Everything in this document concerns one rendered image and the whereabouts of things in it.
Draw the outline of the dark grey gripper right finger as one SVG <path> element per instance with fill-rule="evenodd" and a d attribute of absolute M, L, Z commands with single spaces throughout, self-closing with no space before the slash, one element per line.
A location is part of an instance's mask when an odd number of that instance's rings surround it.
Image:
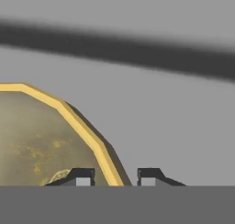
<path fill-rule="evenodd" d="M 185 186 L 185 184 L 175 181 L 172 178 L 166 177 L 160 168 L 139 168 L 137 170 L 137 186 L 142 186 L 143 178 L 154 178 L 157 181 L 161 181 L 172 186 Z"/>

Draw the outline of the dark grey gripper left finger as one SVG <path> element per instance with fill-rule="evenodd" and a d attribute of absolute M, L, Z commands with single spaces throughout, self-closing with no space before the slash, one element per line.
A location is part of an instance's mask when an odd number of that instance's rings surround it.
<path fill-rule="evenodd" d="M 95 186 L 94 168 L 72 168 L 64 178 L 49 182 L 47 186 Z"/>

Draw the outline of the yellow-rimmed olive bowl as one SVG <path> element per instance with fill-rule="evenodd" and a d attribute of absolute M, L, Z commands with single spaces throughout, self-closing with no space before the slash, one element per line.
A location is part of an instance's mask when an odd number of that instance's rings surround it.
<path fill-rule="evenodd" d="M 131 184 L 112 145 L 74 106 L 30 84 L 0 83 L 0 185 L 46 185 L 76 168 L 97 186 Z"/>

